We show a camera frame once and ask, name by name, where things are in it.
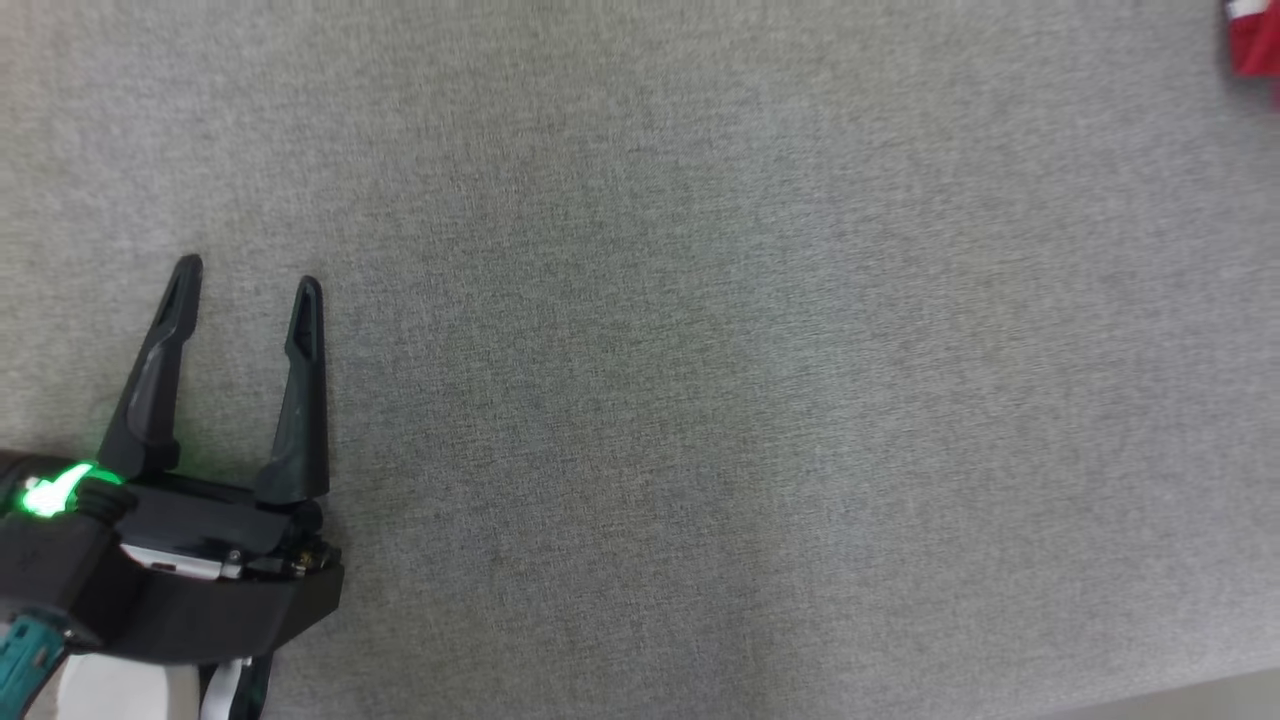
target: gray fabric surface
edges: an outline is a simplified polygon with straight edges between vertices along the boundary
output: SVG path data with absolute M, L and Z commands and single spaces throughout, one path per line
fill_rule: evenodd
M 183 469 L 325 283 L 270 716 L 1025 716 L 1280 665 L 1280 115 L 1213 1 L 6 0 L 0 438 L 204 255 Z

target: red object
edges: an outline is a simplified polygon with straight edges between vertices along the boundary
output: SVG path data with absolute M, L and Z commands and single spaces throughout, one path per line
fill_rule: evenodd
M 1230 0 L 1226 19 L 1235 72 L 1280 77 L 1280 0 Z

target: red and white object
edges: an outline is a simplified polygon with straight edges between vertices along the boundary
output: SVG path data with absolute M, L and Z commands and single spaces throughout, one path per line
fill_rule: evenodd
M 1235 72 L 1280 77 L 1280 0 L 1229 0 L 1226 23 Z

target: green light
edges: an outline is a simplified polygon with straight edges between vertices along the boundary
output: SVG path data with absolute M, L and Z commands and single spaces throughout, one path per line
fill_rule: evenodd
M 104 470 L 92 462 L 81 462 L 63 470 L 54 480 L 40 480 L 36 487 L 22 496 L 22 509 L 32 515 L 52 518 L 67 510 L 67 501 L 70 500 L 76 486 L 84 478 L 97 478 L 109 483 L 122 484 L 124 480 L 110 470 Z

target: glowing green led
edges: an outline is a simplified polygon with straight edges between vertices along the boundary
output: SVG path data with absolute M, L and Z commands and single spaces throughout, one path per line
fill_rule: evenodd
M 124 480 L 110 470 L 104 470 L 92 462 L 81 462 L 63 470 L 54 480 L 40 480 L 36 487 L 22 496 L 22 509 L 32 515 L 52 518 L 67 510 L 67 501 L 76 492 L 76 486 L 84 478 L 97 478 L 109 483 L 120 484 Z

